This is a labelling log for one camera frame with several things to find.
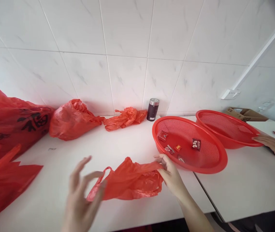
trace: electrical outlet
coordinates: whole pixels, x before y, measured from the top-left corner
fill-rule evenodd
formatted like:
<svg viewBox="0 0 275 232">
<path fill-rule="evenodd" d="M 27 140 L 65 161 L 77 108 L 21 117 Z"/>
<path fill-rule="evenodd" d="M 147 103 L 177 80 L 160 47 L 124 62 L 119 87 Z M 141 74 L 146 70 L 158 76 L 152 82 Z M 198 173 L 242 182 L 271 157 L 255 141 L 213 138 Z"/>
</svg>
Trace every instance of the electrical outlet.
<svg viewBox="0 0 275 232">
<path fill-rule="evenodd" d="M 221 99 L 234 100 L 240 93 L 241 93 L 240 90 L 226 90 L 222 95 Z"/>
</svg>

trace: thermos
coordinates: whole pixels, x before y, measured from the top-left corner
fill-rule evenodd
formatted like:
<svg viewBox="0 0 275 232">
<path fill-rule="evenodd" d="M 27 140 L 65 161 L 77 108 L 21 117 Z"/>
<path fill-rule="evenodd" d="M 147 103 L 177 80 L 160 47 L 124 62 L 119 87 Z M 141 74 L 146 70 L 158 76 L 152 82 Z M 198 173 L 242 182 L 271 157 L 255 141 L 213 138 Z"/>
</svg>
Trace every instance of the thermos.
<svg viewBox="0 0 275 232">
<path fill-rule="evenodd" d="M 159 99 L 151 98 L 148 106 L 147 120 L 154 121 L 157 115 L 158 107 L 159 107 Z"/>
</svg>

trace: finger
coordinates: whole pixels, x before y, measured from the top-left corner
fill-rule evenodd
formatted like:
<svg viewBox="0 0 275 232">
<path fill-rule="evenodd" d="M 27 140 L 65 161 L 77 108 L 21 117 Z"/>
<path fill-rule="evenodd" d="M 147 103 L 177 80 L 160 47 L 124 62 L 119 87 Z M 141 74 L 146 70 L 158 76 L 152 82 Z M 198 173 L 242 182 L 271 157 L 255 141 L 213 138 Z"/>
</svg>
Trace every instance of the finger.
<svg viewBox="0 0 275 232">
<path fill-rule="evenodd" d="M 101 202 L 103 200 L 106 184 L 107 184 L 107 181 L 105 179 L 100 184 L 99 190 L 97 191 L 97 193 L 96 193 L 96 195 L 95 195 L 95 197 L 93 199 L 93 202 L 89 206 L 87 214 L 93 215 L 93 219 L 94 219 L 94 217 L 95 217 L 95 215 L 96 215 L 96 213 L 97 213 L 97 211 L 98 211 L 98 209 L 100 207 L 100 204 L 101 204 Z"/>
<path fill-rule="evenodd" d="M 170 176 L 170 174 L 168 173 L 168 171 L 166 171 L 164 169 L 158 169 L 157 171 L 160 173 L 160 175 L 162 176 L 162 178 L 164 179 L 164 181 L 166 181 L 169 178 L 169 176 Z"/>
<path fill-rule="evenodd" d="M 164 161 L 162 158 L 158 158 L 158 159 L 156 159 L 155 161 L 158 162 L 159 164 L 162 164 L 163 168 L 164 168 L 165 170 L 167 170 L 166 163 L 165 163 L 165 161 Z"/>
<path fill-rule="evenodd" d="M 166 169 L 169 172 L 173 172 L 176 169 L 175 165 L 166 154 L 159 154 L 159 158 L 162 158 L 162 162 L 166 163 Z"/>
<path fill-rule="evenodd" d="M 161 163 L 162 165 L 166 166 L 166 161 L 163 158 L 157 158 L 156 161 Z"/>
<path fill-rule="evenodd" d="M 264 141 L 267 142 L 269 144 L 275 145 L 275 138 L 272 138 L 270 136 L 258 136 L 253 138 L 254 140 L 260 140 L 260 141 Z"/>
<path fill-rule="evenodd" d="M 268 141 L 273 141 L 273 142 L 275 142 L 275 138 L 272 137 L 272 136 L 269 136 L 269 135 L 260 134 L 260 135 L 258 135 L 258 138 L 263 138 L 263 139 L 266 139 L 266 140 L 268 140 Z"/>
<path fill-rule="evenodd" d="M 275 142 L 274 141 L 270 141 L 268 139 L 265 139 L 265 138 L 253 138 L 253 140 L 259 142 L 259 143 L 262 143 L 263 145 L 265 146 L 268 146 L 270 148 L 272 147 L 275 147 Z"/>
<path fill-rule="evenodd" d="M 76 189 L 76 192 L 77 192 L 78 196 L 80 198 L 83 198 L 85 190 L 86 190 L 86 188 L 88 186 L 88 183 L 91 180 L 93 180 L 94 178 L 98 178 L 98 177 L 101 177 L 103 175 L 104 175 L 104 172 L 94 171 L 94 172 L 90 173 L 89 175 L 84 176 L 83 180 L 81 181 L 81 183 L 78 185 L 78 187 Z"/>
<path fill-rule="evenodd" d="M 269 147 L 269 143 L 264 140 L 261 140 L 260 138 L 252 138 L 252 139 L 255 140 L 256 142 L 262 143 L 263 145 Z"/>
<path fill-rule="evenodd" d="M 77 166 L 75 167 L 75 169 L 73 170 L 73 172 L 70 175 L 70 184 L 69 184 L 69 188 L 70 188 L 70 192 L 74 192 L 78 186 L 79 183 L 79 173 L 81 172 L 81 170 L 84 168 L 84 166 L 86 165 L 86 163 L 88 163 L 91 160 L 92 156 L 89 157 L 85 157 L 82 161 L 80 161 Z"/>
</svg>

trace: thermos lid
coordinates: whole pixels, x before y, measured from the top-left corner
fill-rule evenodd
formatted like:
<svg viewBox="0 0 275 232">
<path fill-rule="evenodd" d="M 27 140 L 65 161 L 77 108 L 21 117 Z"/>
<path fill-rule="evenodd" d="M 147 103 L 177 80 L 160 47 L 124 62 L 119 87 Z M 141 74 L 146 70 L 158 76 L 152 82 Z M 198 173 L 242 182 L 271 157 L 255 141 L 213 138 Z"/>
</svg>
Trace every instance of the thermos lid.
<svg viewBox="0 0 275 232">
<path fill-rule="evenodd" d="M 151 98 L 149 104 L 151 105 L 159 105 L 160 100 L 156 98 Z"/>
</svg>

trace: white pipe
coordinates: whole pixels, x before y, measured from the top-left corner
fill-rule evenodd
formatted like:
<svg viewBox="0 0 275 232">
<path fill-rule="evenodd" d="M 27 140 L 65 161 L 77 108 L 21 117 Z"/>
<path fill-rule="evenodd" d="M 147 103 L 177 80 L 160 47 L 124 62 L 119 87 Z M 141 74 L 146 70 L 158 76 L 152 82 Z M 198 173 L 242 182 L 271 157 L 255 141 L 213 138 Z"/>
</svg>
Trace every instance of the white pipe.
<svg viewBox="0 0 275 232">
<path fill-rule="evenodd" d="M 249 65 L 249 67 L 246 69 L 246 71 L 242 74 L 242 76 L 240 77 L 240 79 L 233 85 L 233 87 L 232 87 L 231 90 L 236 90 L 237 88 L 239 88 L 241 86 L 241 84 L 246 80 L 247 74 L 249 73 L 249 71 L 255 66 L 256 62 L 260 59 L 260 57 L 262 56 L 262 54 L 266 51 L 266 49 L 273 42 L 274 39 L 275 39 L 275 33 L 270 38 L 270 40 L 266 43 L 266 45 L 263 47 L 263 49 L 259 52 L 259 54 L 256 56 L 256 58 L 254 58 L 254 60 Z"/>
</svg>

